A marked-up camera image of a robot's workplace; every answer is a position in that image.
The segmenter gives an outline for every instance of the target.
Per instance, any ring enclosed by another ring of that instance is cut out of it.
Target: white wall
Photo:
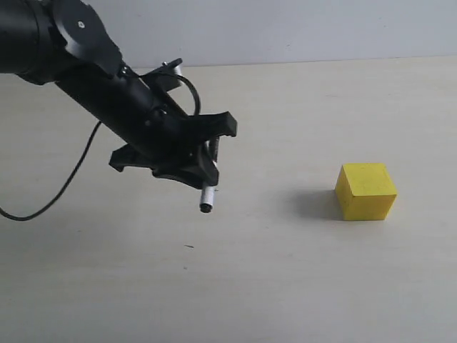
[[[134,66],[457,54],[455,0],[87,2]]]

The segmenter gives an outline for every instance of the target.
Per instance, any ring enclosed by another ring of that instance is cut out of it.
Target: yellow cube
[[[344,220],[384,220],[397,196],[382,163],[344,164],[335,191]]]

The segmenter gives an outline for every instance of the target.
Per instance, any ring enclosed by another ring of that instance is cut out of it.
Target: wire
[[[201,99],[200,99],[200,94],[199,92],[197,91],[197,88],[194,86],[194,84],[191,82],[191,80],[187,79],[186,77],[182,76],[182,75],[177,75],[177,74],[172,74],[172,73],[165,73],[165,72],[162,72],[162,71],[156,71],[156,72],[152,72],[150,74],[145,74],[143,76],[140,76],[138,75],[135,71],[133,71],[132,69],[129,69],[129,73],[133,76],[133,77],[137,77],[137,78],[140,78],[142,79],[143,77],[145,77],[146,75],[148,77],[150,76],[153,76],[155,78],[159,77],[159,76],[169,76],[169,77],[173,77],[174,79],[177,79],[179,81],[181,81],[183,84],[185,84],[187,86],[187,88],[189,89],[189,91],[191,92],[192,94],[192,97],[194,98],[194,103],[195,103],[195,110],[194,110],[194,116],[198,116],[200,115],[200,112],[201,112]]]
[[[38,216],[42,215],[44,212],[46,212],[48,209],[52,207],[61,197],[64,195],[66,189],[69,187],[70,183],[73,181],[74,177],[76,176],[76,173],[78,170],[81,168],[81,165],[83,164],[84,160],[86,159],[87,153],[89,152],[89,149],[91,148],[92,142],[94,141],[95,135],[97,131],[99,130],[101,126],[101,121],[97,123],[97,125],[94,127],[94,130],[91,133],[91,136],[89,137],[89,140],[87,141],[86,148],[84,148],[83,154],[81,155],[81,158],[79,159],[78,163],[74,167],[73,171],[70,174],[70,177],[66,180],[64,186],[61,188],[59,193],[42,209],[40,209],[38,212],[31,214],[30,216],[27,217],[17,217],[14,216],[8,212],[6,212],[4,209],[0,207],[0,215],[3,217],[14,220],[15,222],[29,222],[32,219],[37,218]]]

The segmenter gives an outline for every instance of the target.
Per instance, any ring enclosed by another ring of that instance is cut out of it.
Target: yellow block
[[[382,163],[344,164],[335,191],[344,220],[384,220],[397,196]]]

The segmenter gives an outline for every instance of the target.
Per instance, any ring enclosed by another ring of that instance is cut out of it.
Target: marker
[[[219,153],[219,137],[212,139],[207,142],[208,151],[211,155],[214,163],[217,163],[217,156]],[[204,184],[203,189],[201,190],[200,198],[200,211],[203,213],[211,213],[214,208],[214,194],[216,193],[216,187],[208,186]]]

